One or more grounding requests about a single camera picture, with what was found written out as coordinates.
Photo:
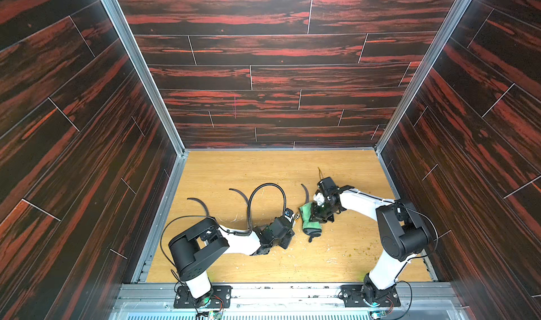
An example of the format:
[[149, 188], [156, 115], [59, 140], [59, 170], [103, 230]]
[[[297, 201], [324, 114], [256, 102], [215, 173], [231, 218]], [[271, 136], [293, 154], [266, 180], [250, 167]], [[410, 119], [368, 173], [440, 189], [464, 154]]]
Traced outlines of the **green microfibre rag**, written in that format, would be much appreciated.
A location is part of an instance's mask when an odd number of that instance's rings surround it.
[[300, 207], [302, 230], [305, 235], [308, 235], [308, 237], [312, 232], [321, 232], [322, 235], [321, 224], [318, 221], [311, 220], [312, 207], [315, 205], [316, 204], [314, 202], [309, 202], [308, 204], [304, 204]]

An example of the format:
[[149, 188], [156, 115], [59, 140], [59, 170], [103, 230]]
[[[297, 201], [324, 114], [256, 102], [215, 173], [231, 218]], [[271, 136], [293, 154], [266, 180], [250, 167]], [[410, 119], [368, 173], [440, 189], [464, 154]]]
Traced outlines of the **sickle with yellow label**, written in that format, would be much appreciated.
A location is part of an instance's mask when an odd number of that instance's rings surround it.
[[300, 185], [304, 190], [304, 204], [308, 204], [310, 202], [309, 190], [303, 183], [301, 183]]

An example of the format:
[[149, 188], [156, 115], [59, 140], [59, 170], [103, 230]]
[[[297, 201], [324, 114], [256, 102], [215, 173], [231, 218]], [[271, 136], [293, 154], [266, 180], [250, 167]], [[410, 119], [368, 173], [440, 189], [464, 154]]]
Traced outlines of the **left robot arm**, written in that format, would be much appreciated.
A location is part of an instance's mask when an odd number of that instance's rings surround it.
[[207, 270], [222, 255], [260, 256], [274, 247], [286, 249], [293, 226], [294, 218], [286, 214], [251, 232], [222, 228], [215, 218], [205, 217], [168, 243], [178, 280], [195, 300], [204, 300], [213, 293]]

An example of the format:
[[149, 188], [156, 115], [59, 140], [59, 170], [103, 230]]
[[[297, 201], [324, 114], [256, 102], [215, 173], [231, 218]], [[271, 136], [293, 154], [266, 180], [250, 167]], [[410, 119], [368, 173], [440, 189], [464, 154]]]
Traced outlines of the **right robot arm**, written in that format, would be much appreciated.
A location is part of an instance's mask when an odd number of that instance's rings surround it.
[[304, 233], [311, 240], [321, 236], [321, 225], [333, 222], [334, 216], [344, 211], [376, 221], [383, 247], [376, 266], [364, 277], [362, 300], [369, 307], [385, 301], [396, 304], [397, 278], [410, 260], [421, 258], [437, 233], [430, 232], [425, 224], [428, 218], [406, 202], [376, 197], [352, 186], [338, 187], [330, 177], [318, 182], [313, 200], [300, 208]]

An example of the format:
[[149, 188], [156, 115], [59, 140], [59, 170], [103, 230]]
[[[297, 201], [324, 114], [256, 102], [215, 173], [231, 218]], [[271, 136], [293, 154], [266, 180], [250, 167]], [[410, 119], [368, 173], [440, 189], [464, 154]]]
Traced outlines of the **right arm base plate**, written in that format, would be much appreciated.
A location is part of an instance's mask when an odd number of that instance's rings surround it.
[[379, 290], [371, 284], [342, 285], [338, 298], [345, 307], [399, 307], [401, 305], [396, 285]]

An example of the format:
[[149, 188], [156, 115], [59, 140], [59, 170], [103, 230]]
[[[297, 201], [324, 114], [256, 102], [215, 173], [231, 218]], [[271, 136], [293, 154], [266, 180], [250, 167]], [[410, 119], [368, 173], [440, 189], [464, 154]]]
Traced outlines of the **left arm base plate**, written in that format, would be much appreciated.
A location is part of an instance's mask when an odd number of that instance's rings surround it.
[[218, 310], [230, 307], [232, 286], [214, 284], [203, 296], [194, 298], [187, 286], [178, 286], [173, 303], [174, 309]]

